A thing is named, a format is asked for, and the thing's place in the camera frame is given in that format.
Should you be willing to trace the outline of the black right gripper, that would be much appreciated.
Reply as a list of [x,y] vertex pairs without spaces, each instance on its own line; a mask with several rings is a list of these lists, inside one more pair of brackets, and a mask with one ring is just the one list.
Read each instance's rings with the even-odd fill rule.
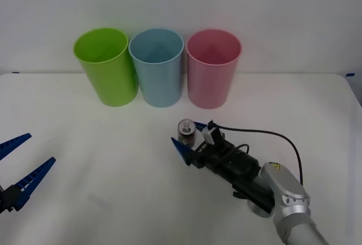
[[[199,131],[214,128],[213,121],[208,123],[194,121],[194,124]],[[206,167],[227,182],[235,182],[239,178],[252,182],[260,171],[258,160],[249,155],[248,144],[241,144],[236,147],[225,141],[224,145],[219,148],[202,142],[197,148],[191,148],[173,137],[171,137],[171,141],[187,166],[193,165],[198,169]]]

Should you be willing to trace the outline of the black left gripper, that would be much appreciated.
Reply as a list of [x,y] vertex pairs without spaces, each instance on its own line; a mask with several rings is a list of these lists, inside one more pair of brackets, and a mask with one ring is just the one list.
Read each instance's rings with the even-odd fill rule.
[[[0,143],[0,160],[4,159],[31,137],[32,135],[30,133],[26,133],[4,143]],[[51,157],[17,183],[5,190],[1,187],[1,213],[6,210],[9,212],[13,209],[16,211],[21,210],[55,162],[56,159]]]

